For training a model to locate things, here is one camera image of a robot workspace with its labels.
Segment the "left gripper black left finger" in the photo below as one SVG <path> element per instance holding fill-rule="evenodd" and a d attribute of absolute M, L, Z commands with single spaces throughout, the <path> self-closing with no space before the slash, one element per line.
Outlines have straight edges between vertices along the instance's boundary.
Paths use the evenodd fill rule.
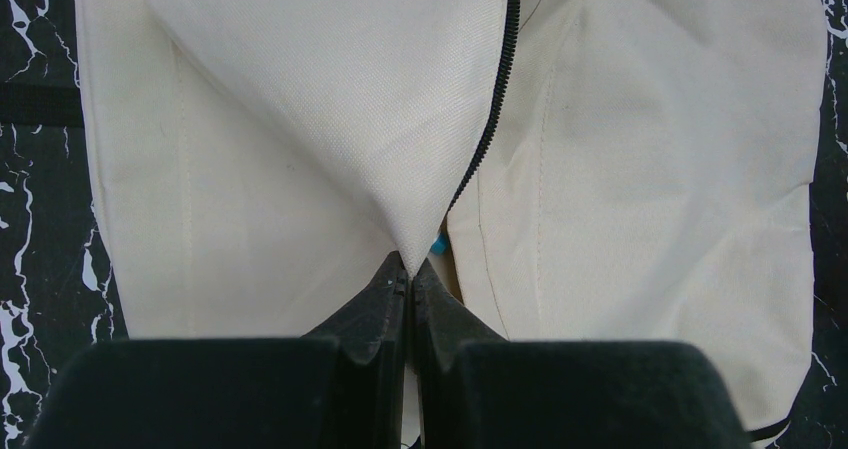
<path fill-rule="evenodd" d="M 397 448 L 408 274 L 296 338 L 122 340 L 59 375 L 30 448 Z"/>

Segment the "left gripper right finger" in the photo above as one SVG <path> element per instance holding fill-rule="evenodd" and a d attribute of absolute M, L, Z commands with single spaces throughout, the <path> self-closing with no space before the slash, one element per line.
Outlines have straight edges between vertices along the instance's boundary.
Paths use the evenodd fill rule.
<path fill-rule="evenodd" d="M 671 341 L 510 342 L 424 264 L 412 281 L 424 448 L 747 448 L 706 356 Z"/>

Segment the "beige canvas backpack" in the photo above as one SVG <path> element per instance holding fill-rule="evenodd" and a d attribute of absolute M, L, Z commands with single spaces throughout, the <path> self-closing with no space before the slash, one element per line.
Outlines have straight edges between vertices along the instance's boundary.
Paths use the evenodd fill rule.
<path fill-rule="evenodd" d="M 820 0 L 75 0 L 134 338 L 299 335 L 446 231 L 509 339 L 661 339 L 748 430 L 811 364 Z"/>

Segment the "white marker blue cap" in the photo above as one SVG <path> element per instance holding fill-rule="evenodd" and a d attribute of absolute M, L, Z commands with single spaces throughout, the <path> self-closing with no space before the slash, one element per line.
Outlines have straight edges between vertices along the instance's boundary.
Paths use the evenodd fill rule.
<path fill-rule="evenodd" d="M 433 255 L 443 255 L 449 248 L 450 241 L 445 233 L 439 233 L 430 247 L 430 253 Z"/>

